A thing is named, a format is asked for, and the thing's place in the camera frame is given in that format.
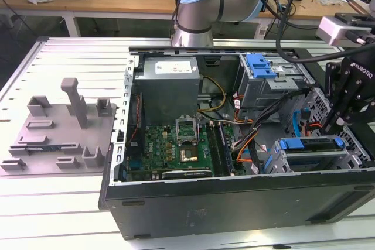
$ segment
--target ram slot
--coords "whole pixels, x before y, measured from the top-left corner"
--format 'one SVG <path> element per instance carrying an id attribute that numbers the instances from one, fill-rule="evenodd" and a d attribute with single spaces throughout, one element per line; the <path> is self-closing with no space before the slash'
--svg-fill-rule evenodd
<path id="1" fill-rule="evenodd" d="M 219 127 L 209 125 L 207 127 L 210 154 L 215 176 L 229 176 L 229 169 L 225 157 L 225 150 L 221 141 Z"/>

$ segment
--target yellow wire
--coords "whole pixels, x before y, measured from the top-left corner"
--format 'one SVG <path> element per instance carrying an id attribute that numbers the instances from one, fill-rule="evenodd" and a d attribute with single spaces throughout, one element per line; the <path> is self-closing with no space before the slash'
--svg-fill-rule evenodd
<path id="1" fill-rule="evenodd" d="M 225 104 L 226 93 L 224 92 L 222 87 L 215 80 L 213 80 L 211 77 L 209 77 L 209 76 L 203 76 L 203 77 L 206 77 L 207 79 L 209 79 L 211 82 L 213 82 L 213 84 L 215 84 L 217 86 L 217 88 L 220 89 L 221 93 L 223 94 L 223 100 L 221 101 L 220 105 L 218 105 L 217 107 L 206 108 L 206 109 L 198 109 L 197 112 L 215 111 L 215 110 L 221 108 Z"/>

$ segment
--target motherboard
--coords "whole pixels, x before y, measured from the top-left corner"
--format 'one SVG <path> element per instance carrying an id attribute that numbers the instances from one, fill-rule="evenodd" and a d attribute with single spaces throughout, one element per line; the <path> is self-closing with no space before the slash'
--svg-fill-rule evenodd
<path id="1" fill-rule="evenodd" d="M 214 131 L 222 130 L 220 136 Z M 199 124 L 196 126 L 197 141 L 180 143 L 178 136 L 189 137 L 195 134 L 189 125 L 152 125 L 147 126 L 145 135 L 145 152 L 143 157 L 129 161 L 128 173 L 133 177 L 144 177 L 145 180 L 161 177 L 183 178 L 187 171 L 201 173 L 201 176 L 221 176 L 225 170 L 229 174 L 233 169 L 230 146 L 234 142 L 234 133 L 230 125 Z M 217 151 L 215 142 L 219 141 L 222 151 Z"/>

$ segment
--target computer case side panel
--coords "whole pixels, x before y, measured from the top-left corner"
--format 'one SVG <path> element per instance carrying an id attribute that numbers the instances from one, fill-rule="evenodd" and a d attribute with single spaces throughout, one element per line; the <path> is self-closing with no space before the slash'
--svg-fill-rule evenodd
<path id="1" fill-rule="evenodd" d="M 375 197 L 375 171 L 108 187 L 124 239 L 339 221 Z"/>

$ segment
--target wooden desk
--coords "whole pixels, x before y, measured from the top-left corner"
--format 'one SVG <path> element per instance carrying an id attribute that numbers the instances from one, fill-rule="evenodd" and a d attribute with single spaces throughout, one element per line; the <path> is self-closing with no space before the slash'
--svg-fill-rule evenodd
<path id="1" fill-rule="evenodd" d="M 296 13 L 292 17 L 295 20 L 320 20 L 322 16 L 333 16 L 337 12 L 343 13 L 355 13 L 355 11 L 347 4 L 343 5 L 321 5 L 318 0 L 302 0 L 293 1 L 296 6 Z M 270 1 L 270 4 L 275 7 L 274 2 Z M 260 14 L 259 17 L 272 17 L 268 12 L 265 15 Z"/>
<path id="2" fill-rule="evenodd" d="M 64 17 L 70 36 L 80 36 L 76 22 L 76 18 L 79 17 L 170 19 L 175 8 L 174 0 L 53 0 L 38 5 L 27 0 L 6 1 L 20 15 Z M 347 4 L 322 6 L 317 0 L 295 1 L 295 5 L 297 10 L 292 20 L 305 25 L 317 25 L 322 16 L 334 15 L 336 12 L 353 12 Z M 12 15 L 1 1 L 0 14 Z M 258 23 L 256 39 L 264 38 L 264 33 L 272 20 L 273 16 L 266 11 L 252 21 Z"/>

